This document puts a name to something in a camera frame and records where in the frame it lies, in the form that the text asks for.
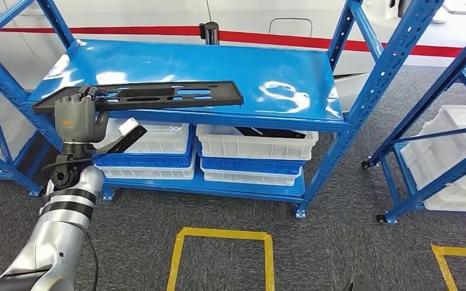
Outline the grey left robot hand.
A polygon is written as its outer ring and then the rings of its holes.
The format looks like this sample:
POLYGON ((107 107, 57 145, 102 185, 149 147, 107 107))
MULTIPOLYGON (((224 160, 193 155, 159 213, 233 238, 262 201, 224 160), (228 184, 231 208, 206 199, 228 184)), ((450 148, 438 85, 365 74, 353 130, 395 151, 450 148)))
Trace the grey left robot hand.
POLYGON ((55 102, 55 128, 63 142, 96 143, 106 135, 108 112, 96 114, 96 98, 105 90, 84 84, 77 93, 55 102))

